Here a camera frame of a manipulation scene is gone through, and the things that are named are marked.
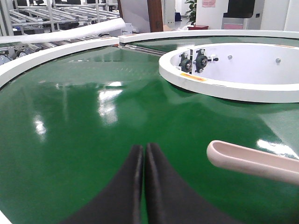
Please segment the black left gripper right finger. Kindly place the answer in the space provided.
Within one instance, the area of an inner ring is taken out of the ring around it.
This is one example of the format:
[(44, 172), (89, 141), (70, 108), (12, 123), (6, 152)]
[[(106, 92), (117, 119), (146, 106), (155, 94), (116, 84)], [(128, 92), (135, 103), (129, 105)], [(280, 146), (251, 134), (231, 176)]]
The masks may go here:
[(145, 198), (150, 224), (237, 224), (197, 194), (176, 172), (157, 143), (146, 146)]

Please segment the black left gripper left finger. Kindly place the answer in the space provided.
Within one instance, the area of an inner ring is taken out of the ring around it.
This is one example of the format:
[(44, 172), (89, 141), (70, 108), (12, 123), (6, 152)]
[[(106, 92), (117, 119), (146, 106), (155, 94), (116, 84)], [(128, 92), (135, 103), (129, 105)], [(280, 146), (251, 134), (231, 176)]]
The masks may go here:
[(110, 183), (62, 224), (139, 224), (143, 178), (143, 148), (132, 146)]

